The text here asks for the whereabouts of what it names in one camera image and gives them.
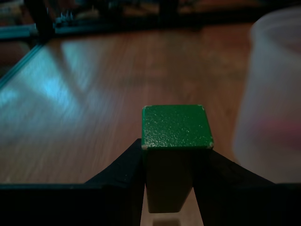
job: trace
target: block top face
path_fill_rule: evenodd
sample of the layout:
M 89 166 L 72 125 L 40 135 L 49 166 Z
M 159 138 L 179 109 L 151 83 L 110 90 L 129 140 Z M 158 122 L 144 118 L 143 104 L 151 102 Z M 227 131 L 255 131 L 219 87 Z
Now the block top face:
M 212 149 L 213 145 L 202 105 L 153 105 L 143 108 L 143 150 Z

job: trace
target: translucent plastic cup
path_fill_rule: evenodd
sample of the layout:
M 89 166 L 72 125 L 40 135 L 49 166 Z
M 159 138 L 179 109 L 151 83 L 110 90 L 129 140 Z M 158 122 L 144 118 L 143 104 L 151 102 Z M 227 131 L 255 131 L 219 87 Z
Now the translucent plastic cup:
M 265 15 L 252 30 L 249 76 L 233 151 L 275 183 L 301 182 L 301 7 Z

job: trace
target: wooden surface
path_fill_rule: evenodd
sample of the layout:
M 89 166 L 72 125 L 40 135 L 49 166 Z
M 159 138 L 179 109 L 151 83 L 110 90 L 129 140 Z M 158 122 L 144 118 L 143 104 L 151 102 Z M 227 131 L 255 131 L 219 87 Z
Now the wooden surface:
M 250 26 L 51 40 L 0 90 L 0 182 L 87 181 L 141 137 L 145 105 L 204 105 L 233 160 Z M 202 225 L 194 193 L 176 214 L 145 200 L 141 225 Z

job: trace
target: wooden block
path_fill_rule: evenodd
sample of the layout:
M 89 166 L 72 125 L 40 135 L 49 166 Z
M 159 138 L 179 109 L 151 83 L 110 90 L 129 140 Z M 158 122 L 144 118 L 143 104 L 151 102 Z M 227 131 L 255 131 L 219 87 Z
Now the wooden block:
M 181 210 L 192 189 L 191 153 L 213 145 L 203 106 L 144 107 L 142 149 L 150 213 Z

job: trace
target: wooden table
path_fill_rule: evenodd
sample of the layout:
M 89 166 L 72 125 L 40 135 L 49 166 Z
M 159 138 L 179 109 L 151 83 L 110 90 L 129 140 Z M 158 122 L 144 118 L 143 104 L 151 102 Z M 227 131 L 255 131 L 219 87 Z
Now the wooden table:
M 233 160 L 250 26 L 51 40 L 0 90 L 0 182 L 87 181 L 141 137 L 145 105 L 204 105 L 215 150 Z M 141 222 L 202 225 L 193 191 L 175 214 L 145 200 Z

